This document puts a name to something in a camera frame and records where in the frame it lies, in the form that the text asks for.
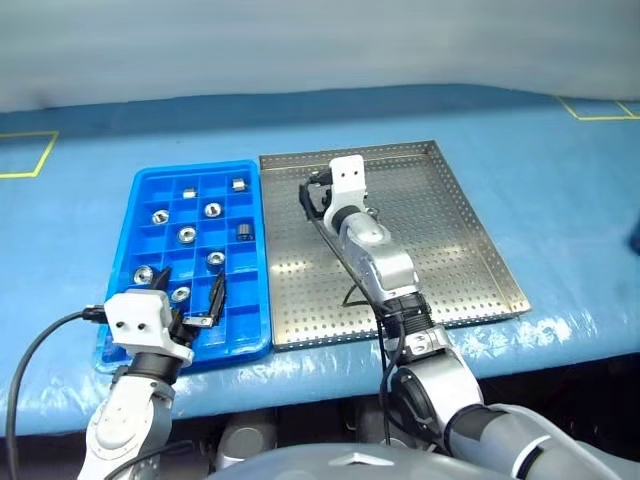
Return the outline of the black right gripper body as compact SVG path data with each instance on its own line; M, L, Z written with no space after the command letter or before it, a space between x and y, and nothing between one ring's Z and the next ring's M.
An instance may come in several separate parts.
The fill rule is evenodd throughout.
M314 201L312 200L310 191L307 191L307 217L309 219L321 219L324 216L325 212L328 210L328 207L331 204L332 185L333 180L330 169L323 169L311 174L311 176L307 180L307 188L310 188L311 186L316 188L321 208L318 209L316 207Z

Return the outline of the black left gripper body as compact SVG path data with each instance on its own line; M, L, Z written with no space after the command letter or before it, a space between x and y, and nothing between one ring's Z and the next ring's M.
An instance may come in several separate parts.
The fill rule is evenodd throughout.
M202 329L211 328L214 324L211 316L184 316L177 308L171 309L171 322L168 327L169 336L175 343L191 347Z

